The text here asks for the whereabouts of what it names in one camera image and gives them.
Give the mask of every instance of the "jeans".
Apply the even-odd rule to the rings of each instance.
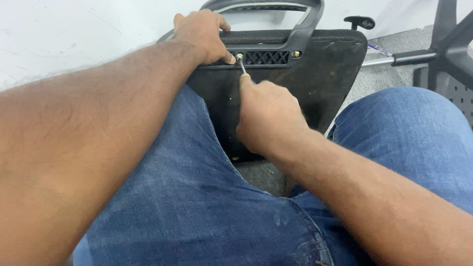
[[[473,213],[473,133],[447,99],[385,89],[349,105],[335,126],[334,142]],[[75,266],[373,263],[309,192],[276,198],[245,182],[187,86],[73,256]]]

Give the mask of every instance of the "floor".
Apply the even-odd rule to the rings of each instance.
[[[430,46],[433,26],[408,30],[376,39],[368,43],[382,47],[390,53],[408,52],[426,49]],[[366,59],[383,57],[380,54],[367,54]],[[341,112],[350,103],[385,88],[412,85],[413,71],[417,66],[379,66],[361,69],[350,93],[343,103]],[[283,196],[286,178],[267,161],[240,163],[235,167],[253,186],[267,191],[274,196]]]

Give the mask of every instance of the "knee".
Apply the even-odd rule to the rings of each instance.
[[[350,104],[339,115],[336,124],[433,128],[438,124],[455,127],[460,121],[466,122],[462,112],[440,94],[416,87],[396,87],[384,89]]]

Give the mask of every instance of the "chair handle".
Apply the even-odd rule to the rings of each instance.
[[[215,13],[253,10],[304,11],[304,15],[296,23],[283,46],[274,47],[273,44],[268,44],[255,47],[258,50],[287,48],[290,51],[299,51],[303,54],[324,12],[324,0],[210,0],[201,7],[202,9],[210,9]],[[171,30],[157,42],[168,40],[172,38],[173,34],[174,30]]]

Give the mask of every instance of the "metal bar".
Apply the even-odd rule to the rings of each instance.
[[[385,57],[385,58],[379,58],[379,59],[372,59],[372,60],[366,60],[363,62],[361,65],[362,68],[365,67],[374,67],[374,66],[384,66],[384,65],[390,65],[395,62],[394,57]]]

